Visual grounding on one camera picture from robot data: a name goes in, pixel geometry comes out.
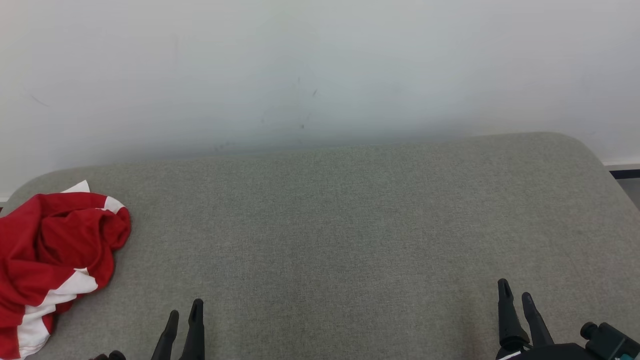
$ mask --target red cloth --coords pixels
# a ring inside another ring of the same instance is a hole
[[[35,195],[0,218],[0,359],[40,350],[54,314],[105,287],[130,231],[121,203],[89,192]]]

